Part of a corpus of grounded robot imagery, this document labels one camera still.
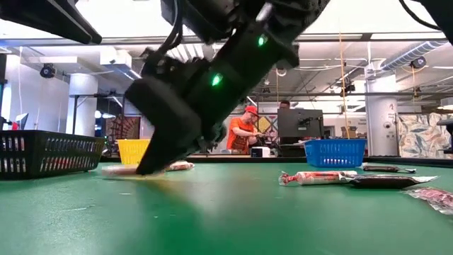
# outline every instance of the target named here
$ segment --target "black plastic basket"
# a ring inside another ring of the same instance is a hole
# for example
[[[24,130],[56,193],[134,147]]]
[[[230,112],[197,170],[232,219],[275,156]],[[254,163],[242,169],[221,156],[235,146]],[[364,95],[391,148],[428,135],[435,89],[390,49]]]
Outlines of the black plastic basket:
[[[0,179],[36,179],[95,169],[105,139],[40,130],[0,131]]]

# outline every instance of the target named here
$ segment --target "green led light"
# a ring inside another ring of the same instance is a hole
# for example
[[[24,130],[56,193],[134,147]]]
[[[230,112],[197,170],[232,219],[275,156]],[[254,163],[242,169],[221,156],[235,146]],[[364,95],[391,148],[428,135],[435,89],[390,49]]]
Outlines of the green led light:
[[[268,41],[268,39],[266,38],[265,35],[260,36],[258,38],[258,47],[263,46],[267,41]]]
[[[211,82],[211,85],[212,86],[217,86],[220,84],[220,82],[222,81],[222,75],[221,74],[216,74],[214,76],[214,78],[212,78],[212,82]]]

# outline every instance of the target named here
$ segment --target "white device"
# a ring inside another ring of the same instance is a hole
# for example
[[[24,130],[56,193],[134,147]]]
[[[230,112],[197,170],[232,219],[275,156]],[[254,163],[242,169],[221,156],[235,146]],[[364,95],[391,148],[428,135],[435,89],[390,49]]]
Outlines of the white device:
[[[252,147],[250,151],[251,157],[270,157],[269,147]]]

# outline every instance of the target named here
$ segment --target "orange shirt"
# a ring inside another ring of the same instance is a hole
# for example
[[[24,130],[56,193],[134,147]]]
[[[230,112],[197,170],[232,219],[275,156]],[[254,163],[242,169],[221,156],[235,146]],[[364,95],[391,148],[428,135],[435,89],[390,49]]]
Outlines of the orange shirt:
[[[232,118],[229,124],[228,129],[228,142],[227,142],[227,149],[237,149],[243,152],[248,151],[248,137],[242,137],[239,135],[234,134],[233,128],[240,128],[241,130],[247,132],[253,132],[254,126],[253,124],[245,124],[242,122],[241,117]]]

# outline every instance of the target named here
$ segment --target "red cap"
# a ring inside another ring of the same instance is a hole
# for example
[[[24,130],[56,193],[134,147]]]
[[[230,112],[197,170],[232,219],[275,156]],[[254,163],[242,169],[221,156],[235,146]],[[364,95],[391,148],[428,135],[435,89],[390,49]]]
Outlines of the red cap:
[[[255,106],[247,106],[246,112],[253,113],[258,116],[258,109]]]

